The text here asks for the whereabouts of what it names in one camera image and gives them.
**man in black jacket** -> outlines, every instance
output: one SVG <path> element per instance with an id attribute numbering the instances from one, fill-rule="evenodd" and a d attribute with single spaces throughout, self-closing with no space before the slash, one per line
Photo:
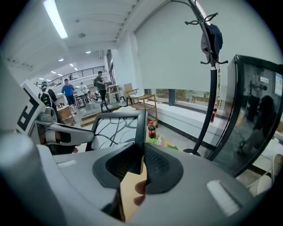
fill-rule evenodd
<path id="1" fill-rule="evenodd" d="M 105 81 L 104 78 L 102 78 L 102 72 L 98 72 L 98 76 L 95 79 L 95 84 L 97 86 L 97 90 L 100 93 L 101 100 L 105 101 L 105 95 L 106 95 L 106 86 L 105 86 Z"/>
<path id="2" fill-rule="evenodd" d="M 44 82 L 41 83 L 41 88 L 42 88 L 42 91 L 43 91 L 43 92 L 45 92 L 45 90 L 47 89 L 47 87 L 48 87 L 47 82 L 44 81 Z M 59 113 L 58 113 L 57 108 L 56 108 L 55 102 L 57 101 L 57 97 L 56 97 L 55 93 L 53 92 L 52 89 L 48 89 L 47 92 L 48 92 L 49 96 L 50 96 L 51 99 L 52 99 L 52 108 L 53 108 L 54 111 L 55 111 L 56 118 L 57 118 L 57 123 L 63 123 L 63 122 L 61 121 L 61 118 L 60 118 Z"/>

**coat rack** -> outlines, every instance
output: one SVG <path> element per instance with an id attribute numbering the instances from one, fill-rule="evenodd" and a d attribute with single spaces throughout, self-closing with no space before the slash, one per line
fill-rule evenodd
<path id="1" fill-rule="evenodd" d="M 209 126 L 210 123 L 210 119 L 212 116 L 212 112 L 213 112 L 213 108 L 214 108 L 214 103 L 215 103 L 215 98 L 216 98 L 216 89 L 217 89 L 217 69 L 215 67 L 216 63 L 219 64 L 226 64 L 228 63 L 228 61 L 224 61 L 224 62 L 219 62 L 217 59 L 214 58 L 214 52 L 212 51 L 211 48 L 211 44 L 210 44 L 210 40 L 209 40 L 209 36 L 207 32 L 210 32 L 208 27 L 207 27 L 207 22 L 211 21 L 216 15 L 218 15 L 218 13 L 213 13 L 211 15 L 208 15 L 207 17 L 203 17 L 201 12 L 199 11 L 197 5 L 196 5 L 196 0 L 188 0 L 188 3 L 185 3 L 183 1 L 176 1 L 176 0 L 172 0 L 171 2 L 178 2 L 178 3 L 183 3 L 187 6 L 189 6 L 192 11 L 195 14 L 196 20 L 192 20 L 190 22 L 185 21 L 186 25 L 200 25 L 202 31 L 203 31 L 203 35 L 205 38 L 205 41 L 207 43 L 207 49 L 208 49 L 208 54 L 209 54 L 209 60 L 208 62 L 200 62 L 201 64 L 211 64 L 211 69 L 210 69 L 210 95 L 209 95 L 209 100 L 208 100 L 208 107 L 207 107 L 207 114 L 205 116 L 205 120 L 203 123 L 203 127 L 202 130 L 199 134 L 199 138 L 195 144 L 195 147 L 193 149 L 185 149 L 184 151 L 187 153 L 192 153 L 195 155 L 200 156 L 200 154 L 197 152 L 199 149 L 199 146 L 201 145 L 203 138 L 207 132 L 207 128 Z"/>

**man in blue shirt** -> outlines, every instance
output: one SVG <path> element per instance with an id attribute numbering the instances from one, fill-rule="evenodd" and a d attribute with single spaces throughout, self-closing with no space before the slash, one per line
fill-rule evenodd
<path id="1" fill-rule="evenodd" d="M 68 104 L 70 105 L 71 109 L 73 109 L 73 112 L 75 112 L 75 98 L 73 95 L 73 91 L 74 91 L 74 86 L 72 86 L 71 84 L 69 84 L 68 79 L 64 80 L 65 85 L 62 88 L 61 93 L 64 94 L 67 98 Z"/>

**man wearing cap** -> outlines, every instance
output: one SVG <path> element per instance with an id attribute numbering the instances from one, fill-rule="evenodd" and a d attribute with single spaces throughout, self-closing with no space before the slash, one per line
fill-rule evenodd
<path id="1" fill-rule="evenodd" d="M 47 82 L 44 81 L 44 82 L 41 83 L 41 90 L 43 92 L 46 91 L 47 87 L 48 87 Z M 55 93 L 53 92 L 53 90 L 48 89 L 47 92 L 52 99 L 52 108 L 54 109 L 54 112 L 56 114 L 57 123 L 62 123 L 61 118 L 60 118 L 59 113 L 58 113 L 57 108 L 56 108 L 56 104 L 55 104 L 55 102 L 57 101 L 57 97 L 56 97 Z"/>

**hook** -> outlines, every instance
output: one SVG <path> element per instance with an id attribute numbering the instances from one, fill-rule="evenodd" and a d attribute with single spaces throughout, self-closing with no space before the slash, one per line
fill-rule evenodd
<path id="1" fill-rule="evenodd" d="M 219 62 L 218 60 L 216 60 L 216 62 L 219 63 L 219 64 L 227 64 L 227 63 L 228 63 L 227 60 L 226 60 L 226 61 L 223 61 L 223 62 Z"/>
<path id="2" fill-rule="evenodd" d="M 204 63 L 203 61 L 201 61 L 201 64 L 209 64 L 210 63 L 210 59 L 211 59 L 211 55 L 209 54 L 209 61 L 207 63 Z"/>
<path id="3" fill-rule="evenodd" d="M 191 22 L 185 21 L 185 24 L 187 24 L 187 25 L 189 25 L 189 24 L 198 25 L 199 22 L 197 20 L 192 20 Z"/>
<path id="4" fill-rule="evenodd" d="M 216 13 L 214 13 L 214 14 L 210 14 L 210 15 L 208 15 L 206 18 L 204 18 L 203 20 L 204 20 L 204 22 L 209 22 L 209 21 L 211 21 L 216 15 L 218 15 L 218 13 L 216 12 Z"/>

